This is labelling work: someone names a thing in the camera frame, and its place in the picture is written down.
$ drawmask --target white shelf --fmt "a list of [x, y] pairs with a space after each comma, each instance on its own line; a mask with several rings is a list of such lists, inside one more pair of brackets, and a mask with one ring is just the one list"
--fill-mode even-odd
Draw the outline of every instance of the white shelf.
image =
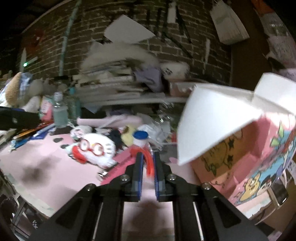
[[137, 99], [118, 99], [118, 100], [106, 100], [88, 102], [88, 107], [92, 106], [108, 106], [108, 105], [121, 105], [121, 104], [157, 104], [157, 103], [185, 103], [187, 98], [183, 97], [141, 97]]

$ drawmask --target open gift box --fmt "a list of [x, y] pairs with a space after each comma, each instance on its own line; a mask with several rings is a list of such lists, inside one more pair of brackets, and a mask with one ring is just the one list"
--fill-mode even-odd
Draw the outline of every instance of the open gift box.
[[197, 84], [178, 126], [178, 164], [191, 162], [239, 205], [262, 194], [295, 152], [296, 83], [264, 73], [254, 91]]

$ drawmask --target black star drawing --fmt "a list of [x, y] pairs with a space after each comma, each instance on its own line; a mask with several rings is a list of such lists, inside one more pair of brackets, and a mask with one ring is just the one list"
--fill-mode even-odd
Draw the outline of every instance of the black star drawing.
[[229, 142], [228, 142], [228, 146], [229, 146], [229, 150], [231, 150], [231, 148], [234, 148], [234, 139], [229, 139]]
[[233, 161], [233, 155], [231, 156], [231, 155], [228, 155], [228, 157], [227, 157], [227, 161], [228, 162], [232, 162]]

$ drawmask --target table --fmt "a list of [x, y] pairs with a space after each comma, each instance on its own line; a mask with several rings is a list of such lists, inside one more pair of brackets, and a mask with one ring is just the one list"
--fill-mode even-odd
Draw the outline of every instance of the table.
[[[55, 143], [55, 138], [63, 140]], [[46, 217], [52, 216], [86, 184], [100, 185], [96, 178], [97, 166], [74, 161], [60, 147], [71, 143], [73, 141], [68, 134], [47, 135], [44, 140], [29, 141], [11, 153], [9, 148], [0, 153], [0, 169], [15, 191]], [[169, 165], [173, 173], [187, 182], [199, 184], [190, 164]], [[270, 202], [268, 194], [265, 193], [240, 205], [238, 209], [251, 218]], [[173, 232], [172, 203], [157, 202], [154, 181], [147, 178], [144, 171], [141, 201], [125, 203], [123, 234], [149, 237], [173, 235]]]

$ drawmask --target white cable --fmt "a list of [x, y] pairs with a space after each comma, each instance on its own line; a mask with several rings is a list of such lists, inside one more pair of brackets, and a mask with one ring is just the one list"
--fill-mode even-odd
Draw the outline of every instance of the white cable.
[[[281, 181], [283, 182], [285, 188], [287, 188], [287, 174], [286, 174], [286, 170], [283, 171], [283, 179], [281, 179]], [[268, 215], [266, 215], [265, 217], [263, 217], [259, 222], [257, 222], [255, 225], [263, 222], [265, 219], [267, 219], [271, 214], [273, 214], [273, 212], [275, 211], [276, 209], [274, 208]]]

